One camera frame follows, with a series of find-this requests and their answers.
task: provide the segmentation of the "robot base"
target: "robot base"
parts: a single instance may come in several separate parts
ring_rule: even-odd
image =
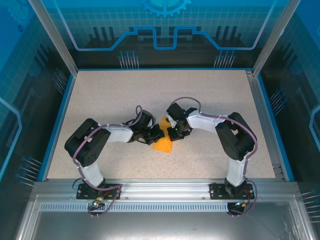
[[[232,194],[230,192],[227,192],[226,188],[231,188]],[[226,183],[214,182],[212,184],[209,184],[211,200],[247,200],[248,195],[244,192],[245,190],[249,191],[250,200],[254,200],[255,194],[253,191],[253,186],[246,181],[244,181],[240,186],[237,187],[230,187],[230,185]]]
[[[111,187],[114,187],[116,185],[118,185],[118,184],[107,184],[105,186],[105,188],[111,188]],[[103,197],[103,199],[104,200],[113,200],[115,195],[117,194],[117,190],[118,190],[118,188],[110,190],[110,192],[107,195],[105,195]],[[79,200],[83,200],[83,199],[84,200],[95,200],[96,198],[102,196],[104,193],[106,193],[106,192],[95,190],[95,189],[89,187],[87,184],[81,183],[78,186],[76,199],[79,199]]]

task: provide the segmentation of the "beige work surface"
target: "beige work surface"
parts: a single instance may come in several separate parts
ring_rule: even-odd
[[[80,176],[64,144],[87,118],[101,124],[124,123],[135,118],[136,105],[141,105],[159,123],[170,103],[183,96],[198,99],[204,113],[240,113],[258,140],[258,151],[249,161],[247,176],[275,177],[244,70],[126,70],[78,73],[48,178]],[[185,109],[198,107],[192,100],[181,100],[179,105]],[[98,165],[108,179],[225,178],[229,158],[216,134],[194,129],[190,136],[173,143],[170,154],[139,142],[107,143]]]

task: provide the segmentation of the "orange triangular block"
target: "orange triangular block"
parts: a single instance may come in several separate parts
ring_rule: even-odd
[[[173,142],[170,140],[170,137],[167,131],[167,128],[171,128],[171,124],[170,122],[167,122],[166,118],[167,117],[164,116],[160,122],[160,129],[163,131],[164,137],[158,140],[157,142],[155,142],[152,145],[152,149],[169,154],[171,153]]]

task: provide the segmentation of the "gear graphic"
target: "gear graphic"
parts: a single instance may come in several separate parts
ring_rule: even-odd
[[[0,0],[0,7],[6,7],[11,17],[21,26],[30,14],[28,0]]]
[[[141,3],[144,5],[144,10],[149,10],[150,14],[166,18],[168,15],[173,17],[175,14],[180,14],[181,10],[186,10],[191,0],[141,0]]]

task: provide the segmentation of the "enclosure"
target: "enclosure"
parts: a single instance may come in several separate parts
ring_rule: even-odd
[[[318,239],[319,7],[0,1],[1,239]],[[106,144],[97,164],[122,188],[92,219],[67,139],[89,118],[134,119],[136,105],[160,123],[179,97],[198,99],[204,113],[238,112],[255,134],[250,213],[233,216],[239,199],[212,198],[228,156],[216,134],[193,129],[169,154],[137,141]]]

